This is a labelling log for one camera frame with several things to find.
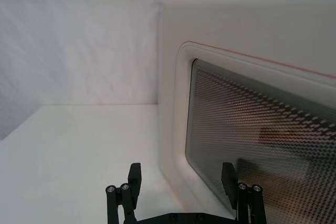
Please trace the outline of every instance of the white floor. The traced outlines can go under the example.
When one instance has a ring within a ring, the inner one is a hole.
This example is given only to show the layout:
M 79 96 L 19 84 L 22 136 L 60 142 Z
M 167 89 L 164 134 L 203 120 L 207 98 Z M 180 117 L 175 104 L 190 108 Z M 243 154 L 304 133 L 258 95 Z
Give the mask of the white floor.
M 138 220 L 183 211 L 160 173 L 157 137 L 156 105 L 42 107 L 0 142 L 1 223 L 107 223 L 105 187 L 127 182 L 133 162 Z

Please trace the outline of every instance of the bolt head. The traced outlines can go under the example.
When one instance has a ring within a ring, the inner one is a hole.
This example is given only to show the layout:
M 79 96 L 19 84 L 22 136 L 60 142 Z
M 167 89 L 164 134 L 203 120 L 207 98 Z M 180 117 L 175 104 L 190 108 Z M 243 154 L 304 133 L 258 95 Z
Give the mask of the bolt head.
M 177 221 L 177 214 L 170 214 L 169 219 L 170 221 Z
M 123 185 L 123 186 L 121 187 L 121 189 L 123 189 L 123 190 L 127 190 L 128 188 L 130 188 L 128 185 Z
M 253 189 L 254 191 L 261 191 L 261 188 L 259 186 L 254 186 Z
M 246 189 L 246 186 L 244 184 L 239 184 L 238 186 L 241 190 L 245 190 Z
M 202 221 L 204 219 L 204 214 L 197 214 L 196 217 L 199 221 Z
M 106 189 L 106 191 L 107 191 L 108 193 L 111 193 L 111 192 L 114 191 L 114 187 L 113 187 L 113 186 L 110 186 L 110 187 L 108 187 L 108 188 Z

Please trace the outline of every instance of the white wall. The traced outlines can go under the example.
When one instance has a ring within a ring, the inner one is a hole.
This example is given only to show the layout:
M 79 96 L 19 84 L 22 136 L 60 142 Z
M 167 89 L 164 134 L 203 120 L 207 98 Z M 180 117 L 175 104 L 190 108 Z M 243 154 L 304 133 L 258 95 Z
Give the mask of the white wall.
M 0 140 L 45 104 L 157 103 L 154 0 L 0 2 Z

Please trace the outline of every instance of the glass pane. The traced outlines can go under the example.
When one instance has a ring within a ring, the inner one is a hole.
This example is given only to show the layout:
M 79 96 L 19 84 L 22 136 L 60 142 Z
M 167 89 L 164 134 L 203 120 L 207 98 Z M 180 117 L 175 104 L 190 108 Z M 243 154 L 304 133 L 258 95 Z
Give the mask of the glass pane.
M 186 157 L 223 204 L 222 162 L 264 188 L 268 223 L 334 223 L 336 112 L 201 60 Z

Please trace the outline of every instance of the red line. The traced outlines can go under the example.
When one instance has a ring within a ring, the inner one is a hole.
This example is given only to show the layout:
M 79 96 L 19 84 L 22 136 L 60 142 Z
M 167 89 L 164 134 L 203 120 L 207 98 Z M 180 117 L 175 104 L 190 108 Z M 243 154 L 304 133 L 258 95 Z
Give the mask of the red line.
M 237 52 L 237 51 L 233 51 L 231 49 L 227 49 L 227 48 L 221 48 L 221 47 L 216 47 L 216 46 L 212 46 L 212 45 L 208 45 L 208 44 L 204 44 L 204 43 L 201 43 L 201 42 L 195 42 L 195 41 L 186 41 L 186 42 L 183 42 L 180 47 L 179 47 L 179 51 L 182 49 L 182 47 L 184 46 L 184 44 L 186 43 L 195 43 L 195 44 L 198 44 L 198 45 L 201 45 L 201 46 L 206 46 L 206 47 L 211 47 L 211 48 L 215 48 L 215 49 L 219 49 L 219 50 L 223 50 L 223 51 L 226 51 L 226 52 L 231 52 L 233 54 L 237 54 L 237 55 L 241 55 L 241 56 L 245 56 L 245 57 L 248 57 L 248 58 L 251 58 L 251 59 L 257 59 L 257 60 L 262 60 L 262 61 L 265 61 L 265 62 L 268 62 L 268 63 L 274 63 L 274 64 L 277 64 L 277 65 L 280 65 L 280 66 L 283 66 L 283 67 L 287 67 L 287 68 L 293 68 L 293 69 L 296 69 L 296 70 L 300 70 L 300 71 L 303 71 L 303 72 L 308 72 L 308 73 L 313 73 L 313 74 L 316 74 L 318 76 L 323 76 L 323 77 L 327 77 L 327 78 L 330 78 L 330 79 L 336 79 L 336 76 L 335 75 L 332 75 L 332 74 L 328 74 L 328 73 L 320 73 L 320 72 L 317 72 L 317 71 L 314 71 L 314 70 L 309 70 L 309 69 L 305 69 L 305 68 L 302 68 L 302 67 L 298 67 L 298 66 L 294 66 L 294 65 L 290 65 L 290 64 L 286 64 L 286 63 L 283 63 L 283 62 L 279 62 L 279 61 L 275 61 L 275 60 L 269 60 L 269 59 L 264 59 L 262 57 L 259 57 L 259 56 L 254 56 L 254 55 L 248 55 L 248 54 L 245 54 L 243 52 Z

